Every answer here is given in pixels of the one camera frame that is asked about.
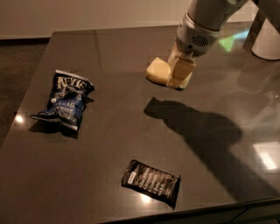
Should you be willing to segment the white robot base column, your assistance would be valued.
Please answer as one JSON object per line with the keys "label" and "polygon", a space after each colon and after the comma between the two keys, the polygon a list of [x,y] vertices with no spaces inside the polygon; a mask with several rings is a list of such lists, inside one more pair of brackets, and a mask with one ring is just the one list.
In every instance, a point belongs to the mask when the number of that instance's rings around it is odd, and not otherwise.
{"label": "white robot base column", "polygon": [[244,48],[263,60],[280,60],[280,0],[251,0],[258,11]]}

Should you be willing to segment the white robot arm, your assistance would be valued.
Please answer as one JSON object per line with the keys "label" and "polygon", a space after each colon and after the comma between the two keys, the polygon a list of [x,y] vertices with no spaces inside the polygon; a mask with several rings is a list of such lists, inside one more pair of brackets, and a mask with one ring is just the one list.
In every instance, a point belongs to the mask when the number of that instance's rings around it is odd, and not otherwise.
{"label": "white robot arm", "polygon": [[223,25],[248,0],[192,0],[176,31],[166,86],[183,89],[196,67],[195,59],[217,41]]}

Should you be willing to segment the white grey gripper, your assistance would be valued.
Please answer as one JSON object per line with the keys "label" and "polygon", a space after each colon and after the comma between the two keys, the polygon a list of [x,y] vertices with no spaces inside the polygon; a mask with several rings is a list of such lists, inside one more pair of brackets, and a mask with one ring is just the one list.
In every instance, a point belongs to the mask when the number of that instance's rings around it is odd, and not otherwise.
{"label": "white grey gripper", "polygon": [[185,88],[192,77],[196,63],[188,57],[181,57],[181,52],[192,53],[194,57],[206,54],[216,42],[221,30],[221,20],[210,13],[194,15],[187,12],[176,32],[176,43],[171,50],[167,64],[170,66],[166,86]]}

